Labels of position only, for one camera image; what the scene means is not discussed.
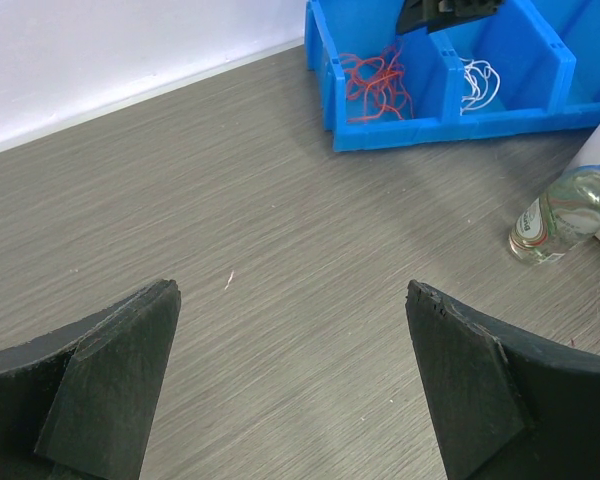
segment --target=blue storage bin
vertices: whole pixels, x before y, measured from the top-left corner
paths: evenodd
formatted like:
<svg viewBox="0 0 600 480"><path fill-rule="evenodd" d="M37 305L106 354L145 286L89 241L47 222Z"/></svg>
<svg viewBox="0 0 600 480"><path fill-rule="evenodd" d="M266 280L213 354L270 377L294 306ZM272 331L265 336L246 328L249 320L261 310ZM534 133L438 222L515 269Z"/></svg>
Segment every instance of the blue storage bin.
<svg viewBox="0 0 600 480"><path fill-rule="evenodd" d="M404 0L309 0L305 48L334 150L408 146L593 127L600 122L600 0L507 0L476 22L404 35L400 60L414 119L368 123L347 101L342 53L378 55L395 40ZM468 84L461 58L487 60L501 77L495 100L461 114Z"/></svg>

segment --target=white wire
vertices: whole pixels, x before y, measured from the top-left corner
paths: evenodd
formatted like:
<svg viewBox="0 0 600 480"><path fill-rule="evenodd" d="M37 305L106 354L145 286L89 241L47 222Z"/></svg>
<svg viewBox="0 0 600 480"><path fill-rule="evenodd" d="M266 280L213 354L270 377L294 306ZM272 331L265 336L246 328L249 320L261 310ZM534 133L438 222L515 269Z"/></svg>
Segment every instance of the white wire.
<svg viewBox="0 0 600 480"><path fill-rule="evenodd" d="M496 95L500 90L500 75L498 75L498 72L496 72L486 60L470 60L467 58L461 58L460 60L465 64L464 79L471 86L471 94L462 97L463 105L460 112L464 113L472 110L480 110L489 105L493 102L493 99L496 98ZM491 92L491 96L485 100L489 93L489 79L492 76L496 79L495 87Z"/></svg>

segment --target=red string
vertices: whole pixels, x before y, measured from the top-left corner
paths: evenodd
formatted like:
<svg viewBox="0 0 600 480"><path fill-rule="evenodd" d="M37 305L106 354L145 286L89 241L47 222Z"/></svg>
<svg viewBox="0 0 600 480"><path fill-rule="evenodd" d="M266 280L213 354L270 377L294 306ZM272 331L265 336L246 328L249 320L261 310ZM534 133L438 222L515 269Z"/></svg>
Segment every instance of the red string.
<svg viewBox="0 0 600 480"><path fill-rule="evenodd" d="M376 120L385 113L395 114L399 120L404 120L401 110L409 104L411 118L415 118L413 111L413 100L404 86L403 78L405 68L400 63L402 45L390 45L377 57L361 59L353 53L340 55L344 72L349 75L346 85L347 100L352 102L362 97L362 116L350 118L349 122L368 122ZM363 67L370 67L375 72L365 78L360 73ZM375 114L369 114L369 100L373 100L373 106L378 110Z"/></svg>

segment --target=laminate floor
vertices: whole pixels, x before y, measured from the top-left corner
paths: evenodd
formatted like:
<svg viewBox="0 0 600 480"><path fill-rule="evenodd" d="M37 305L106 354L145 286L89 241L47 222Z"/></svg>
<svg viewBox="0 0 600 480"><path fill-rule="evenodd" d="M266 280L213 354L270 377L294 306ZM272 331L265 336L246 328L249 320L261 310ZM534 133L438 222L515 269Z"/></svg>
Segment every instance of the laminate floor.
<svg viewBox="0 0 600 480"><path fill-rule="evenodd" d="M144 480L442 479L407 283L600 354L600 243L506 248L588 133L335 154L301 49L65 130L0 154L0 349L173 278Z"/></svg>

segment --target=white wall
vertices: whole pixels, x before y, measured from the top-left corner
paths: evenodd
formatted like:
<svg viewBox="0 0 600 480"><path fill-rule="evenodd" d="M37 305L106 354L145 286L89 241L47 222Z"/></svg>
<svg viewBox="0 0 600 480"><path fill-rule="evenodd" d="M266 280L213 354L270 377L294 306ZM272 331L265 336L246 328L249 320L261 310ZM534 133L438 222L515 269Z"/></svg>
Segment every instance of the white wall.
<svg viewBox="0 0 600 480"><path fill-rule="evenodd" d="M302 36L306 0L0 0L0 150Z"/></svg>

